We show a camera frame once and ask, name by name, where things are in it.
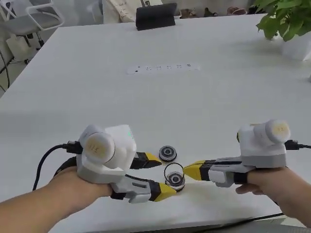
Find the white chair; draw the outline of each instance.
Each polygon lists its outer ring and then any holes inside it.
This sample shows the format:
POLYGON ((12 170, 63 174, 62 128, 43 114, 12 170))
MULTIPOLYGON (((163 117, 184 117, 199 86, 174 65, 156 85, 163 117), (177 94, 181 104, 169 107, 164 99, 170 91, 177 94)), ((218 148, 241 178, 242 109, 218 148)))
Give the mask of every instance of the white chair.
POLYGON ((14 0, 0 0, 2 8, 7 12, 7 21, 1 23, 0 27, 9 33, 28 36, 28 38, 36 33, 41 47, 44 45, 44 41, 41 39, 39 31, 58 28, 65 23, 65 18, 55 7, 53 0, 29 0, 32 6, 26 8, 27 15, 20 17, 17 17, 12 11, 12 4, 10 7, 6 6, 8 2, 12 3, 14 0))

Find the white pot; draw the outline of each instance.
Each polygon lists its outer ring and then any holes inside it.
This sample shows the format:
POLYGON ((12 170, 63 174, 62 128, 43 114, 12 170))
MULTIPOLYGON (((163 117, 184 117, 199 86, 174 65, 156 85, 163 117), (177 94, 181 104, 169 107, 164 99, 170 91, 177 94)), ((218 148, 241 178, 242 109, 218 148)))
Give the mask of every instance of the white pot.
POLYGON ((303 36, 295 35, 290 41, 284 42, 282 55, 300 61, 311 59, 311 32, 303 36))

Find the green plant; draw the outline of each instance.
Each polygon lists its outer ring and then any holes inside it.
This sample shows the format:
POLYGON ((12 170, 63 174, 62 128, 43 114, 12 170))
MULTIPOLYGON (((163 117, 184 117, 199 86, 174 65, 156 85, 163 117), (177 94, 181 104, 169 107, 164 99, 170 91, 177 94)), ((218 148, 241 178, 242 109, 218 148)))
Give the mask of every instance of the green plant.
POLYGON ((257 11, 264 9, 268 13, 256 25, 267 39, 278 32, 289 41, 311 31, 311 0, 256 0, 254 5, 257 11))

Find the ball bearing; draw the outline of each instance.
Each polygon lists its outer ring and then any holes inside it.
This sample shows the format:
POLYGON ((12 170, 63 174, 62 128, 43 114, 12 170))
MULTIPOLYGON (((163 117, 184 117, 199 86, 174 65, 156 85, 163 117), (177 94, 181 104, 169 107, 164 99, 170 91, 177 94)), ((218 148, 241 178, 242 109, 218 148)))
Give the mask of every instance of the ball bearing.
POLYGON ((174 147, 163 146, 159 151, 159 158, 163 162, 172 162, 177 157, 177 152, 174 147))

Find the chair leg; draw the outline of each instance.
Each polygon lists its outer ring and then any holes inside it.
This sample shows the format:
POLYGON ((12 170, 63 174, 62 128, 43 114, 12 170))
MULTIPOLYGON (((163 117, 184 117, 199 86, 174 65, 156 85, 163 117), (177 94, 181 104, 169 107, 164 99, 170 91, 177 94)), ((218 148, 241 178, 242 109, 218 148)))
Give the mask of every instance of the chair leg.
POLYGON ((27 36, 25 36, 25 35, 22 35, 22 36, 25 38, 25 41, 26 41, 28 47, 31 47, 31 45, 30 45, 30 43, 29 43, 29 40, 28 40, 27 36))
POLYGON ((41 36, 40 36, 39 33, 36 33, 36 35, 37 35, 37 37, 38 37, 38 39, 39 39, 39 45, 40 45, 40 47, 42 48, 42 47, 44 46, 44 41, 42 40, 42 38, 41 38, 41 36))

